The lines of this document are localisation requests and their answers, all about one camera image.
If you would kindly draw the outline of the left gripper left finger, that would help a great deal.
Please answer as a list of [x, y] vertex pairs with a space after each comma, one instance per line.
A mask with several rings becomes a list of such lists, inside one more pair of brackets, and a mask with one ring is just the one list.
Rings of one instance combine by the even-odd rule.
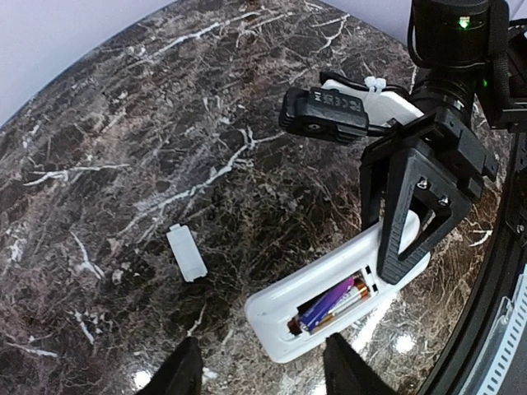
[[154, 373], [142, 394], [200, 394], [203, 358], [196, 337], [186, 337]]

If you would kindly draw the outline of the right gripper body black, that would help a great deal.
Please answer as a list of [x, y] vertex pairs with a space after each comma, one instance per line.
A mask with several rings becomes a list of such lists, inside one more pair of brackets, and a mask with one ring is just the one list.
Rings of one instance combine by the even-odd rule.
[[368, 146], [362, 155], [361, 186], [383, 188], [389, 175], [409, 172], [395, 153], [414, 142], [423, 142], [422, 154], [453, 179], [456, 188], [476, 202], [483, 179], [497, 176], [497, 161], [470, 129], [476, 80], [472, 76], [419, 76], [410, 102], [423, 116]]

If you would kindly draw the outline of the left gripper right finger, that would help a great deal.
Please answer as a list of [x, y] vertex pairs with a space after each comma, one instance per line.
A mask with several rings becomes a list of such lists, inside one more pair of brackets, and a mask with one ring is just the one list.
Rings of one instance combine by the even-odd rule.
[[396, 394], [357, 354], [340, 333], [325, 341], [324, 378], [330, 395]]

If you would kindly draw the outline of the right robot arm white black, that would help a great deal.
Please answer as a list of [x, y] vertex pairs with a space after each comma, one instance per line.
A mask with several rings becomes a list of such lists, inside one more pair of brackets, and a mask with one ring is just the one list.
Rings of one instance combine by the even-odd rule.
[[494, 155], [471, 128], [479, 103], [490, 127], [526, 127], [526, 22], [504, 1], [415, 1], [407, 46], [421, 115], [363, 152], [361, 223], [381, 223], [377, 274], [394, 285], [468, 214]]

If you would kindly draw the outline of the white battery cover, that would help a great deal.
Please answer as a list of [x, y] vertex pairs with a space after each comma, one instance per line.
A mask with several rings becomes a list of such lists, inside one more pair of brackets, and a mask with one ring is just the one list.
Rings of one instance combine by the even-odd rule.
[[166, 238], [186, 282], [194, 282], [208, 275], [207, 266], [187, 225], [171, 226]]

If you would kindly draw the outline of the purple AAA battery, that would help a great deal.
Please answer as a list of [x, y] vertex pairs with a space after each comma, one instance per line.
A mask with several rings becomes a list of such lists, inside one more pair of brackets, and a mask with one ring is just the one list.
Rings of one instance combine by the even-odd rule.
[[307, 332], [314, 330], [354, 285], [355, 278], [350, 276], [327, 290], [298, 318], [301, 329]]

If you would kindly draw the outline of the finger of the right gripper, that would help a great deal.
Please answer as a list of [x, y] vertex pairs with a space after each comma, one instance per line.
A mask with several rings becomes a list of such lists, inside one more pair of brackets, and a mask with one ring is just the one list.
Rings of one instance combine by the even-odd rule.
[[385, 198], [389, 164], [360, 168], [361, 227], [368, 229], [380, 220], [380, 202]]
[[414, 142], [389, 159], [377, 274], [400, 282], [469, 213], [472, 202], [431, 148]]

